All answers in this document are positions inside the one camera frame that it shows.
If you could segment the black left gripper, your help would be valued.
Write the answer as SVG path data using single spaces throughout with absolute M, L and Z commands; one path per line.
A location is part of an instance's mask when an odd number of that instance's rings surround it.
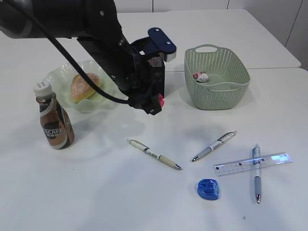
M 162 107 L 158 100 L 160 93 L 149 90 L 153 80 L 148 60 L 152 58 L 152 55 L 141 55 L 135 47 L 130 45 L 120 46 L 119 49 L 122 52 L 124 76 L 118 88 L 129 97 L 128 105 L 135 109 L 144 110 L 148 115 L 154 116 L 161 112 Z

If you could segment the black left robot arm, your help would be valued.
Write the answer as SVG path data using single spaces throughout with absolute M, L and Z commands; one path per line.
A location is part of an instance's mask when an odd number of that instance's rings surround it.
M 58 42 L 76 38 L 128 99 L 95 91 L 116 103 L 155 115 L 162 110 L 164 65 L 157 54 L 140 54 L 125 38 L 112 0 L 3 0 L 0 29 L 14 39 L 47 38 L 82 77 L 84 72 Z

